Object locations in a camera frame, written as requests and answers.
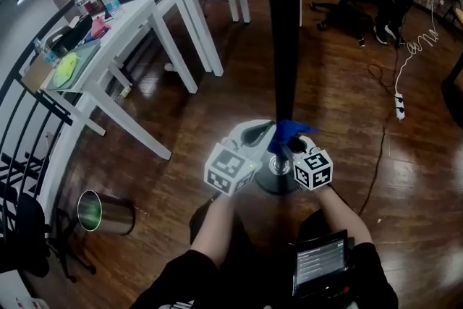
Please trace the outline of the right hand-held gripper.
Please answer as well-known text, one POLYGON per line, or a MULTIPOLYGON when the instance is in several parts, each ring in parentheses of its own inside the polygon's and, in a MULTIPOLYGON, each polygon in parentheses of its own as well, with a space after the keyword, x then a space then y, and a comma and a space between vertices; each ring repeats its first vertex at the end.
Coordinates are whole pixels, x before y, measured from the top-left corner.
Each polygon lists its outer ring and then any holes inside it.
POLYGON ((293 164, 294 180, 313 191, 328 185, 333 179, 333 161, 326 150, 321 150, 308 136, 297 137, 297 150, 289 143, 281 146, 287 160, 293 164))

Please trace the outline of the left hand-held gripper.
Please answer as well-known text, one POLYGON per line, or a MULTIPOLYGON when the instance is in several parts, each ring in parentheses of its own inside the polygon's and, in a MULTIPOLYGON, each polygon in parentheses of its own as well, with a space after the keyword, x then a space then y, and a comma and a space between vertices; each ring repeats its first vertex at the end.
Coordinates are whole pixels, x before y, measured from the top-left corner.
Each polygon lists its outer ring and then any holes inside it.
POLYGON ((225 195, 233 196, 251 183, 261 168, 261 159, 276 132, 276 123, 254 119, 238 124, 222 144, 217 143, 205 163, 204 182, 225 195), (243 154, 231 149, 242 148, 243 154))

